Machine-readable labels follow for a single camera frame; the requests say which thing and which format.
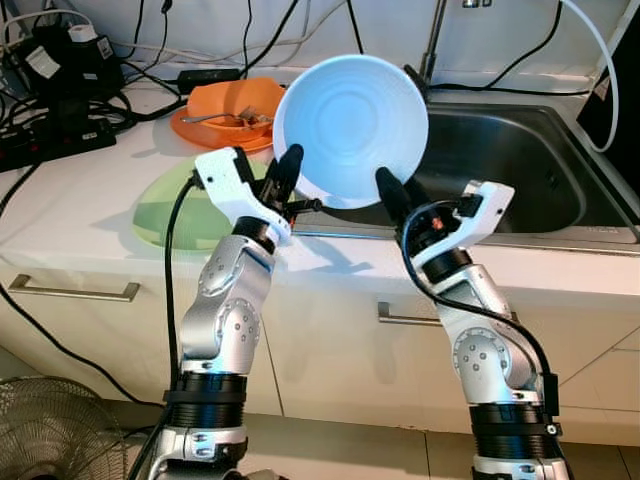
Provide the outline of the small white plug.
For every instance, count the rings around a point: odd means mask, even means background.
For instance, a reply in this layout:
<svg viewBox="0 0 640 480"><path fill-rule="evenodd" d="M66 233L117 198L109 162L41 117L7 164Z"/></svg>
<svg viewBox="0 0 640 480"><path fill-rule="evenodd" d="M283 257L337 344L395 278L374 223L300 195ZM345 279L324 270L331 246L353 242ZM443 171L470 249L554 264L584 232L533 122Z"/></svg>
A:
<svg viewBox="0 0 640 480"><path fill-rule="evenodd" d="M95 41L99 37L95 27L91 24L74 24L74 26L67 28L67 33L73 44L86 44L86 42Z"/></svg>

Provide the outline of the black power strip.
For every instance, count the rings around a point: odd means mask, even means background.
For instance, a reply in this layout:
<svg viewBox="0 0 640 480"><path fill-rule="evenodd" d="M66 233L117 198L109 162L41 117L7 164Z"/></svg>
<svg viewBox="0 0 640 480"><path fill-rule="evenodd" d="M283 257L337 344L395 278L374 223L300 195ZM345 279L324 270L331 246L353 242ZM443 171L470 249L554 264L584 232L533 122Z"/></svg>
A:
<svg viewBox="0 0 640 480"><path fill-rule="evenodd" d="M0 128L0 172L86 154L115 143L115 131L105 118L90 118L69 125L49 119L9 125Z"/></svg>

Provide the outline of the grey floor fan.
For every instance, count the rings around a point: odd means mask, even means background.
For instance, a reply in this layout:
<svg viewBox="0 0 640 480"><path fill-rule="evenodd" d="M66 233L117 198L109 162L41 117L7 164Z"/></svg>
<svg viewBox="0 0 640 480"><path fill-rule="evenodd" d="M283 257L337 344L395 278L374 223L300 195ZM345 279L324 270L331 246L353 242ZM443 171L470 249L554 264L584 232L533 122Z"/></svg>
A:
<svg viewBox="0 0 640 480"><path fill-rule="evenodd" d="M0 380L0 480L125 480L123 442L118 417L86 385Z"/></svg>

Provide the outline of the white cabinet door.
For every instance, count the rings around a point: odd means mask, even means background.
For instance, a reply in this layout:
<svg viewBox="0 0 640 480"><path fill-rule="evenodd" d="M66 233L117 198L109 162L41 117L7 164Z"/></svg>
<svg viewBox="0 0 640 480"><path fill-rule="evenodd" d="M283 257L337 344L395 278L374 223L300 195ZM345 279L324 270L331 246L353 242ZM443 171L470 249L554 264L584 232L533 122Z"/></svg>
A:
<svg viewBox="0 0 640 480"><path fill-rule="evenodd" d="M166 306L163 271L141 275L14 268L0 260L0 282L19 275L27 287L93 293L69 298L13 293L13 300L35 317L63 346L104 367L141 401L160 402L168 388ZM65 356L0 298L0 346L45 375L63 376L119 401L122 393L104 376Z"/></svg>
<svg viewBox="0 0 640 480"><path fill-rule="evenodd" d="M635 257L480 246L471 256L547 351L567 442L640 440L640 264ZM440 326L388 239L301 238L278 257L264 312L284 415L467 433L468 406Z"/></svg>

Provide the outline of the orange plastic bowl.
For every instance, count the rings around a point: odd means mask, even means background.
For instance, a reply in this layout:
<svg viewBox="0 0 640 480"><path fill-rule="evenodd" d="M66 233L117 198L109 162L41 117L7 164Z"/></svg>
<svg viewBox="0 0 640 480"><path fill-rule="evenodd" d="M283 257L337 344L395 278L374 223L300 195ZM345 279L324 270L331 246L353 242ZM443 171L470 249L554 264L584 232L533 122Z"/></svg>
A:
<svg viewBox="0 0 640 480"><path fill-rule="evenodd" d="M253 77L234 79L234 81L207 84L195 88L189 93L186 116L204 116L219 113L239 113L247 106L252 106L257 113L271 116L274 120L276 109L279 108L285 93L274 79L268 77ZM223 118L207 120L198 124L210 125L219 131L237 131L241 134L252 134L259 129L269 127L270 124L256 125L246 128L237 119Z"/></svg>

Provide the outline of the large black power adapter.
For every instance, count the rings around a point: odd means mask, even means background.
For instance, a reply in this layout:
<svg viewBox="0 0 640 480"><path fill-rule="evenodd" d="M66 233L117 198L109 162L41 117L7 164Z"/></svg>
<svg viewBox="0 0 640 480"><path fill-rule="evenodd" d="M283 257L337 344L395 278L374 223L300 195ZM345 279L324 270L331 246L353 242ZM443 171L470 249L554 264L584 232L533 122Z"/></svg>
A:
<svg viewBox="0 0 640 480"><path fill-rule="evenodd" d="M123 87L122 59L109 37L73 44L69 26L36 27L8 55L26 78L29 91L40 97L104 95Z"/></svg>

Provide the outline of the light green plate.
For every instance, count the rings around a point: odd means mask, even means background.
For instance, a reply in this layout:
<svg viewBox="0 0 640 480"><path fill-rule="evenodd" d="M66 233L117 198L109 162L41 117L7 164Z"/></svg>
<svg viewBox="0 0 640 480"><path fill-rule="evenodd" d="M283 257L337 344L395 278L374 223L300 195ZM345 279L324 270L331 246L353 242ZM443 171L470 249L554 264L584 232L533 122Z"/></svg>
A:
<svg viewBox="0 0 640 480"><path fill-rule="evenodd" d="M248 159L253 178L251 188L256 196L268 165ZM132 225L142 241L174 250L214 250L221 239L232 234L250 238L269 253L279 247L268 238L265 221L241 218L232 223L212 205L198 179L195 157L161 175L143 192L134 206Z"/></svg>

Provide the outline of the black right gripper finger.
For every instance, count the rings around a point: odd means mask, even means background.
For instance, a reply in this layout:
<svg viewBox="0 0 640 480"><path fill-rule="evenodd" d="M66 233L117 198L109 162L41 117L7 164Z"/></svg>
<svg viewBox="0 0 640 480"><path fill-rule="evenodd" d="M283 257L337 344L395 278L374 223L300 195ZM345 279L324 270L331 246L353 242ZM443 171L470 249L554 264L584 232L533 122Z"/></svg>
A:
<svg viewBox="0 0 640 480"><path fill-rule="evenodd" d="M375 182L378 186L381 205L387 210L388 218L397 233L404 229L404 221L410 216L413 205L404 183L387 166L375 170Z"/></svg>

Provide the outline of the stainless steel sink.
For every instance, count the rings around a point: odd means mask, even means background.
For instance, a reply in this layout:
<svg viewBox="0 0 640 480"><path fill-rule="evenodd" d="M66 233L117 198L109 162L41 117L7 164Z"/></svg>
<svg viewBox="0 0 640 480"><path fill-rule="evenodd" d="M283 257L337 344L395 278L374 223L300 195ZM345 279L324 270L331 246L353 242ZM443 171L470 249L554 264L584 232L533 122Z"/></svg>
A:
<svg viewBox="0 0 640 480"><path fill-rule="evenodd" d="M431 200L467 180L515 188L492 246L636 256L634 191L548 106L430 102L429 141L413 178Z"/></svg>

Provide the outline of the small black adapter brick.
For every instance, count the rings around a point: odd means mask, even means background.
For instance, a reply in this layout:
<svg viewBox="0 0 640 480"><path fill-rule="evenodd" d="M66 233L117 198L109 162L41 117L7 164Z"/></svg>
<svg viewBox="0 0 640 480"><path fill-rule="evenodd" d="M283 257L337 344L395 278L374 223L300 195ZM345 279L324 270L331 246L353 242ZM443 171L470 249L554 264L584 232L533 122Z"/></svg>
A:
<svg viewBox="0 0 640 480"><path fill-rule="evenodd" d="M197 87L237 81L241 77L241 69L237 68L182 70L172 83L180 93L191 93Z"/></svg>

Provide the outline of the chrome gooseneck faucet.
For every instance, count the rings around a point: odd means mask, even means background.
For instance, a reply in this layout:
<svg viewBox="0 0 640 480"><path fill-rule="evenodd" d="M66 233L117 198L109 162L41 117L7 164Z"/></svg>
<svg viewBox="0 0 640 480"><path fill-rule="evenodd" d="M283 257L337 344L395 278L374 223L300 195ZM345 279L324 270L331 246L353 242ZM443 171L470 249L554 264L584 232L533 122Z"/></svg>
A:
<svg viewBox="0 0 640 480"><path fill-rule="evenodd" d="M449 0L436 0L433 18L431 18L428 45L426 45L424 54L422 54L419 68L415 69L410 64L404 64L402 67L402 72L406 73L407 77L415 84L417 91L419 91L424 101L429 100L431 81L433 81L436 59L438 59L438 51L436 50L438 50L440 36L442 36L445 9L447 9L448 1Z"/></svg>

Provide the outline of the metal spoon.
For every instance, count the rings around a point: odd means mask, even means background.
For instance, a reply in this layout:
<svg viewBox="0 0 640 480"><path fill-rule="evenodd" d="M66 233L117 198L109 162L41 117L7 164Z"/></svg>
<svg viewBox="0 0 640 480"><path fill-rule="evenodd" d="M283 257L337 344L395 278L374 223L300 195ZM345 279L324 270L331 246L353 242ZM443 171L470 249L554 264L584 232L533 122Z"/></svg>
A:
<svg viewBox="0 0 640 480"><path fill-rule="evenodd" d="M228 116L228 118L233 118L239 120L239 122L244 124L246 128L255 128L256 125L266 125L273 123L273 118L269 115L257 113L255 108L252 106L247 106L239 113L219 113L212 115L204 115L204 116L183 116L182 120L184 123L200 123L207 122L207 120L223 118L223 116Z"/></svg>

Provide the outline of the white kitchen cabinet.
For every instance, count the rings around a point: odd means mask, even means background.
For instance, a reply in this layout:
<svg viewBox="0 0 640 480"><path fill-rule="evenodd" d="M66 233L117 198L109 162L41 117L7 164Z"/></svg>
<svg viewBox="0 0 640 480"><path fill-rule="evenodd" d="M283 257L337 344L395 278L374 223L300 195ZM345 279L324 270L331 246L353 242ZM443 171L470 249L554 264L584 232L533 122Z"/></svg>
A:
<svg viewBox="0 0 640 480"><path fill-rule="evenodd" d="M285 248L264 310L251 413L467 433L451 342L387 241L298 239ZM559 378L567 442L636 445L640 262L635 256L477 247ZM0 283L125 392L159 401L168 383L159 248L104 238L0 247Z"/></svg>

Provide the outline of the white round bowl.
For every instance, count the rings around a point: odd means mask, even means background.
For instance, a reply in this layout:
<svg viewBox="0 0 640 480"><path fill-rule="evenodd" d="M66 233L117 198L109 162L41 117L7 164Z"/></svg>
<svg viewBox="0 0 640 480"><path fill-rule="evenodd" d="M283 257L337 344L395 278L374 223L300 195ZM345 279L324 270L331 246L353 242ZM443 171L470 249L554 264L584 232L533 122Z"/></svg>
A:
<svg viewBox="0 0 640 480"><path fill-rule="evenodd" d="M328 209L378 204L375 174L407 182L428 147L428 108L410 74L361 54L320 61L285 88L273 118L273 147L303 156L294 193Z"/></svg>

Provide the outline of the orange plastic plate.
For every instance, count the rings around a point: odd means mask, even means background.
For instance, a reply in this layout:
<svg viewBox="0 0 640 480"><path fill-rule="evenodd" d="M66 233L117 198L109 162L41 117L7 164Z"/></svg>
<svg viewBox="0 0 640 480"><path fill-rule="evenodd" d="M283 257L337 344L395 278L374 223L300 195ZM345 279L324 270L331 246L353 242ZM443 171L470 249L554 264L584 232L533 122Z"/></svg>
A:
<svg viewBox="0 0 640 480"><path fill-rule="evenodd" d="M241 134L237 129L233 131L219 131L211 128L210 125L183 122L187 109L182 108L173 116L170 116L169 125L175 134L178 134L184 141L192 143L206 150L216 150L224 147L241 147L248 154L265 150L273 145L273 128L265 127L253 132L251 137Z"/></svg>

